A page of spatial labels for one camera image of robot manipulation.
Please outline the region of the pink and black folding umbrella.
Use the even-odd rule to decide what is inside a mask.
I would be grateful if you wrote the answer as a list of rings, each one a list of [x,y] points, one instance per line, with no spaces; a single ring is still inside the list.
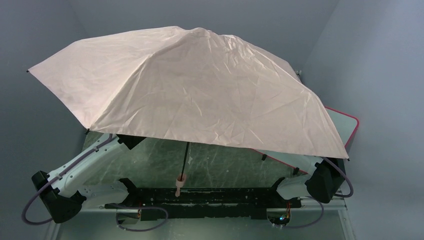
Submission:
[[[90,131],[347,159],[284,59],[197,27],[81,39],[29,68]]]

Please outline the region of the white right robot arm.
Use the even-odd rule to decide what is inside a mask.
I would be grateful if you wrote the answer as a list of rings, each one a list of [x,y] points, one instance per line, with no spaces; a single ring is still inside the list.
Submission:
[[[333,197],[348,198],[353,195],[353,186],[347,178],[343,158],[289,154],[269,150],[258,150],[262,160],[276,160],[293,169],[292,177],[276,184],[277,193],[285,200],[312,197],[328,204]]]

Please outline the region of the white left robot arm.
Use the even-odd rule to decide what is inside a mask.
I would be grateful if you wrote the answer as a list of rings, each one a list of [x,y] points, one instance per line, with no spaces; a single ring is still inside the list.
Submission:
[[[75,217],[81,210],[109,204],[127,207],[134,201],[138,188],[128,178],[121,178],[108,184],[87,185],[86,181],[102,166],[111,163],[120,155],[132,150],[144,137],[104,133],[95,143],[75,158],[50,172],[38,171],[32,177],[36,194],[25,205],[22,220],[34,225],[26,213],[39,198],[46,207],[50,218],[40,225],[55,222],[64,223]]]

